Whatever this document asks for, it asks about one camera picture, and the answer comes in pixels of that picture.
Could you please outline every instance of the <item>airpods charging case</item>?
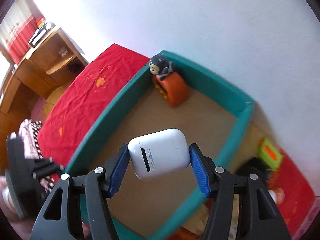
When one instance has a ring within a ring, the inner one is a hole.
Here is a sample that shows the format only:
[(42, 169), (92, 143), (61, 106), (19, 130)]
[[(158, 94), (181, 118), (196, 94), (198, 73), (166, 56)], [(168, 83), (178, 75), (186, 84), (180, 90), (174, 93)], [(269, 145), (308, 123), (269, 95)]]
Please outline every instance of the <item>airpods charging case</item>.
[(184, 169), (190, 164), (186, 138), (178, 129), (134, 138), (128, 149), (136, 176), (143, 180)]

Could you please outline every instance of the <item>wooden desk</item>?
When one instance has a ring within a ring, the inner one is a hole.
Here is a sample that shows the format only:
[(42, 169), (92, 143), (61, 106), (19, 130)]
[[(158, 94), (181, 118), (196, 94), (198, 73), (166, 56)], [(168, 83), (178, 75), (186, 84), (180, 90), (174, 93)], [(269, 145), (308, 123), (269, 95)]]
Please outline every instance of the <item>wooden desk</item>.
[[(62, 47), (68, 51), (64, 56), (59, 53)], [(54, 27), (26, 53), (16, 69), (8, 70), (0, 88), (0, 173), (7, 167), (7, 136), (31, 117), (39, 97), (47, 99), (57, 87), (74, 80), (78, 73), (66, 68), (70, 64), (78, 64), (82, 70), (88, 63), (64, 31)]]

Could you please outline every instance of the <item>white wall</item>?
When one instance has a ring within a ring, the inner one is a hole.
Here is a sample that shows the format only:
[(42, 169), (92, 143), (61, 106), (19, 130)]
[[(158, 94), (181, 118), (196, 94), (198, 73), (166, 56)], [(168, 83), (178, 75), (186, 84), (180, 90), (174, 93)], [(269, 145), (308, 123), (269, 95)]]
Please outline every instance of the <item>white wall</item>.
[(305, 0), (35, 1), (90, 61), (114, 42), (166, 49), (243, 89), (320, 195), (320, 24)]

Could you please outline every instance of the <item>curtain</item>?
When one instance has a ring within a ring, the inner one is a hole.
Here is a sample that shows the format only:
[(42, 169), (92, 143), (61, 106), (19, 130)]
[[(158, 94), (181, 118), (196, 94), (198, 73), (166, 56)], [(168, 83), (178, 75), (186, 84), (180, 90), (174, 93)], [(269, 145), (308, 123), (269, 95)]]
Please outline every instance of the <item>curtain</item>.
[(15, 63), (30, 49), (28, 42), (43, 15), (33, 0), (15, 0), (0, 24), (0, 39)]

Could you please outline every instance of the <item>red tablecloth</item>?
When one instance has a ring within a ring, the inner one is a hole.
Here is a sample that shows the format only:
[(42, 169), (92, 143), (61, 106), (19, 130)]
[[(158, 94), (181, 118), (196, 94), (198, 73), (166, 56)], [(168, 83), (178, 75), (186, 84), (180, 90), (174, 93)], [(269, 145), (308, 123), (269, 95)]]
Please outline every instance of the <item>red tablecloth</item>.
[(87, 65), (43, 125), (38, 135), (42, 155), (66, 166), (101, 112), (148, 60), (113, 44)]

